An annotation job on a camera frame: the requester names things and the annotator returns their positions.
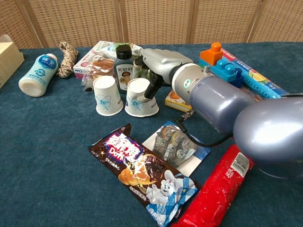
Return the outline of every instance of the red sausage wrapper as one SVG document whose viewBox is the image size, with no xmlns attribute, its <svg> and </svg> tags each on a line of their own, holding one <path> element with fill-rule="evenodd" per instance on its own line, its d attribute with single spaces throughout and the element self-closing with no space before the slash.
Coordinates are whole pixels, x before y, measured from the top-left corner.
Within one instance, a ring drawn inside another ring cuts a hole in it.
<svg viewBox="0 0 303 227">
<path fill-rule="evenodd" d="M 195 183 L 129 137 L 131 125 L 117 129 L 88 147 L 165 227 L 198 190 Z"/>
<path fill-rule="evenodd" d="M 173 227 L 217 227 L 253 163 L 232 145 Z"/>
</svg>

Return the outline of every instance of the woven panel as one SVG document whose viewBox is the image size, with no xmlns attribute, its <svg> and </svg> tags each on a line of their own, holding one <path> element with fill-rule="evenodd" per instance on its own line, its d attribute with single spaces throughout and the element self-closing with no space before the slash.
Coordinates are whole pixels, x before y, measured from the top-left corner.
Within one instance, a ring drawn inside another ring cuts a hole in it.
<svg viewBox="0 0 303 227">
<path fill-rule="evenodd" d="M 36 48 L 23 17 L 12 0 L 0 0 L 0 35 L 8 34 L 19 49 Z"/>
<path fill-rule="evenodd" d="M 113 0 L 28 0 L 49 47 L 118 41 Z"/>
<path fill-rule="evenodd" d="M 135 44 L 183 44 L 190 26 L 188 0 L 125 0 L 127 41 Z"/>
<path fill-rule="evenodd" d="M 193 43 L 245 42 L 257 0 L 198 0 Z"/>
<path fill-rule="evenodd" d="M 303 41 L 303 0 L 267 0 L 252 42 Z"/>
</svg>

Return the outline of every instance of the paper cup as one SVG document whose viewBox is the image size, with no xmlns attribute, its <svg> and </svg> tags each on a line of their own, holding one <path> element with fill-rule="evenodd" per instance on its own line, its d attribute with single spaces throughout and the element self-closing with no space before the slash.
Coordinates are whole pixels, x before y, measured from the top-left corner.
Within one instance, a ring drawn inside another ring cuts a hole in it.
<svg viewBox="0 0 303 227">
<path fill-rule="evenodd" d="M 112 116 L 123 109 L 118 87 L 112 76 L 101 76 L 93 82 L 96 111 L 102 116 Z"/>
<path fill-rule="evenodd" d="M 159 111 L 155 97 L 143 103 L 137 100 L 137 97 L 144 95 L 148 85 L 148 79 L 136 78 L 127 84 L 125 111 L 133 117 L 148 117 Z"/>
</svg>

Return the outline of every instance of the cardboard box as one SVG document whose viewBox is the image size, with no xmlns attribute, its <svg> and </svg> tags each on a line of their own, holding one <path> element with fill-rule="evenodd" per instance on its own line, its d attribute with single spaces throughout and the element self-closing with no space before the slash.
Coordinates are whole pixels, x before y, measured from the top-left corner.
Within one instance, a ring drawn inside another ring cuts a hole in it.
<svg viewBox="0 0 303 227">
<path fill-rule="evenodd" d="M 182 98 L 180 98 L 173 90 L 171 90 L 169 94 L 166 96 L 165 105 L 183 112 L 187 112 L 193 109 Z"/>
<path fill-rule="evenodd" d="M 8 35 L 0 36 L 0 88 L 24 62 L 23 53 Z"/>
</svg>

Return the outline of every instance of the plastic bottle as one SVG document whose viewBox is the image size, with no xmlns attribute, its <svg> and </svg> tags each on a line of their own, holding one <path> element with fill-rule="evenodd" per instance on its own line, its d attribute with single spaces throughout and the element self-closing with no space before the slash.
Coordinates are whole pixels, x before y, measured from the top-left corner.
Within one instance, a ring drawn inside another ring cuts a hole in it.
<svg viewBox="0 0 303 227">
<path fill-rule="evenodd" d="M 133 64 L 134 64 L 134 67 L 133 67 L 133 72 L 132 72 L 131 79 L 136 79 L 140 75 L 141 65 L 137 65 L 136 60 L 134 60 Z"/>
<path fill-rule="evenodd" d="M 146 78 L 147 79 L 148 69 L 149 68 L 146 65 L 142 66 L 141 78 Z"/>
<path fill-rule="evenodd" d="M 120 45 L 116 49 L 117 58 L 114 71 L 118 77 L 118 89 L 120 93 L 126 93 L 127 84 L 132 78 L 134 57 L 129 45 Z"/>
<path fill-rule="evenodd" d="M 58 70 L 57 57 L 51 53 L 37 57 L 31 69 L 19 80 L 19 88 L 28 96 L 40 97 Z"/>
</svg>

